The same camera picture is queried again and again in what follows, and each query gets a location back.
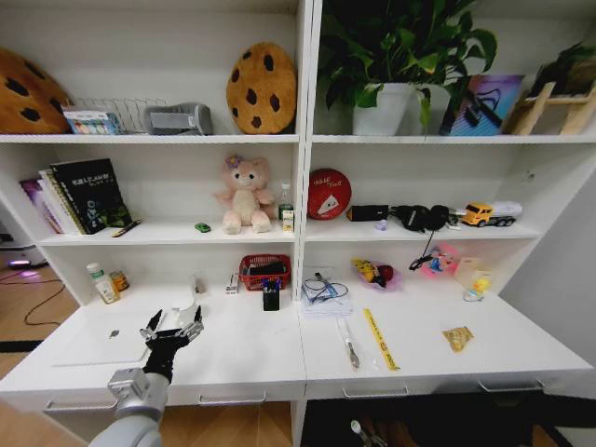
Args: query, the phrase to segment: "wooden floor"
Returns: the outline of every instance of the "wooden floor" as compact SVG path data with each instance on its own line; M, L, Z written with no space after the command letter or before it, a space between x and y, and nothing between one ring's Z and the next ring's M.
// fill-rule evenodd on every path
M15 272L0 270L0 283L35 282L56 278L50 268L27 271L2 280ZM61 287L59 282L35 285L0 285L0 341L41 340L54 325L27 326L26 313ZM76 302L63 291L41 306L29 318L32 322L67 319ZM26 354L0 353L0 378L16 366ZM160 431L166 447L287 447L291 446L290 405L267 402L239 407L168 407ZM36 413L19 413L0 401L0 442L12 447L71 447L79 440Z

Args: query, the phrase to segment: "black headphones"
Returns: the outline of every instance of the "black headphones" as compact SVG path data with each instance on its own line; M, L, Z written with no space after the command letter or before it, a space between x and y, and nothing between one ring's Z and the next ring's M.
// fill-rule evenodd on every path
M404 228L411 231L425 232L426 230L441 230L449 220L449 208L442 205L435 205L430 210L422 205L413 207L401 205L391 207L392 216L397 217Z

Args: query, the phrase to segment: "cookie-shaped cushion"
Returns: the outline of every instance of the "cookie-shaped cushion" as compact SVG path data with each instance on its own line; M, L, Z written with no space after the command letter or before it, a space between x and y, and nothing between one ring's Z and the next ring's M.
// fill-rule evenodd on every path
M244 133L279 133L296 112L296 73L278 45L253 45L227 81L227 105Z
M0 48L0 133L70 133L68 96L37 65Z

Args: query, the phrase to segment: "pink teddy bear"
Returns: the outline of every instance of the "pink teddy bear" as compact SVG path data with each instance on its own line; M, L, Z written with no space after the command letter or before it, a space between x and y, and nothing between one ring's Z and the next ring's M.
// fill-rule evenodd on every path
M231 208L223 217L224 232L237 235L242 226L250 225L255 233L269 231L269 217L275 216L275 198L265 189L269 180L267 160L259 157L249 161L230 156L223 165L222 179L228 189L215 196Z

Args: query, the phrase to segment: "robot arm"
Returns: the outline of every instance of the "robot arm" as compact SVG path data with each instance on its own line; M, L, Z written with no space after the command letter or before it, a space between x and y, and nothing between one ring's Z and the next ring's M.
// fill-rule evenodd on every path
M203 331L201 307L195 319L181 329L156 332L161 310L141 335L151 349L144 368L118 370L108 388L117 399L116 421L100 433L91 447L160 447L159 422L168 401L174 356Z

